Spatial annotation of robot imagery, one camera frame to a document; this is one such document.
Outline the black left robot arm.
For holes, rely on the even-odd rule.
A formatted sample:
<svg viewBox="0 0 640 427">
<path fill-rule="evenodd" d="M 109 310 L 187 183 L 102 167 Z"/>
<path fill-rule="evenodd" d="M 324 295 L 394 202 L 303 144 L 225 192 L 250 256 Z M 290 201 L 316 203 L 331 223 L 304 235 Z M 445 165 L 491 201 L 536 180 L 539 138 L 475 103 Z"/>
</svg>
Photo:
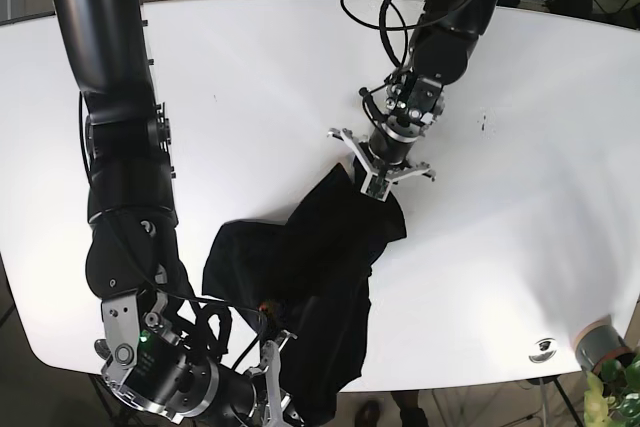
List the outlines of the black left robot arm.
<svg viewBox="0 0 640 427">
<path fill-rule="evenodd" d="M 359 139 L 348 129 L 329 132 L 353 152 L 361 193 L 384 201 L 392 185 L 401 180 L 435 177 L 428 163 L 411 163 L 409 153 L 442 115 L 444 89 L 467 70 L 498 1 L 425 0 L 417 22 L 399 26 L 405 51 L 401 58 L 390 58 L 394 69 L 380 87 L 386 93 L 386 107 L 377 106 L 373 91 L 359 91 L 373 126 L 371 136 Z"/>
</svg>

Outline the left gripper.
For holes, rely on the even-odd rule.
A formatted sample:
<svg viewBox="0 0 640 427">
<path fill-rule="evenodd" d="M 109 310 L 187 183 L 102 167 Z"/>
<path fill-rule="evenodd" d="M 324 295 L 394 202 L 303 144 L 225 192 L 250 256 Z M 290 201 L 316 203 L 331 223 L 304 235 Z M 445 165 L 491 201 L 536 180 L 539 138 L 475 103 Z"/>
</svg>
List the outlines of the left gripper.
<svg viewBox="0 0 640 427">
<path fill-rule="evenodd" d="M 349 129 L 330 128 L 328 136 L 340 140 L 363 172 L 357 182 L 360 192 L 375 200 L 386 200 L 391 187 L 411 177 L 436 178 L 429 163 L 406 160 L 416 141 L 444 110 L 443 85 L 414 72 L 394 72 L 376 89 L 362 88 L 363 109 L 373 125 L 368 141 L 374 164 L 360 140 Z"/>
</svg>

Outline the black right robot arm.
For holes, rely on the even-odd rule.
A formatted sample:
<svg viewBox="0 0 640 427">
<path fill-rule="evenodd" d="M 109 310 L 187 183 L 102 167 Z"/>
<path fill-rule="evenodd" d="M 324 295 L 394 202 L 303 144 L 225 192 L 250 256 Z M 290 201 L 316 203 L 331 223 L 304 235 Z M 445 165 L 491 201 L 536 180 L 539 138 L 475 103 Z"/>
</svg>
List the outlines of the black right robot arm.
<svg viewBox="0 0 640 427">
<path fill-rule="evenodd" d="M 140 0 L 53 0 L 79 88 L 92 241 L 85 273 L 101 302 L 101 378 L 129 408 L 173 423 L 298 426 L 279 385 L 288 332 L 263 312 L 259 363 L 226 367 L 238 303 L 197 296 L 179 258 L 171 130 L 158 103 Z"/>
</svg>

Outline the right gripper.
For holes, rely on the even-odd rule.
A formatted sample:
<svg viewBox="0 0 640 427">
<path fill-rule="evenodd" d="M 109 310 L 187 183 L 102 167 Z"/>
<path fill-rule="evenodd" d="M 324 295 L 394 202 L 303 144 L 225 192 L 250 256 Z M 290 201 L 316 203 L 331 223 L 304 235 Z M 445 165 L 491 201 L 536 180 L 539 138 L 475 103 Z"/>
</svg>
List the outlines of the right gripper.
<svg viewBox="0 0 640 427">
<path fill-rule="evenodd" d="M 95 349 L 100 376 L 127 407 L 206 426 L 300 426 L 292 396 L 280 386 L 281 351 L 297 336 L 280 332 L 260 348 L 256 367 L 239 373 L 222 364 L 232 318 L 211 301 L 182 318 L 164 292 L 130 292 L 101 303 L 104 338 Z"/>
</svg>

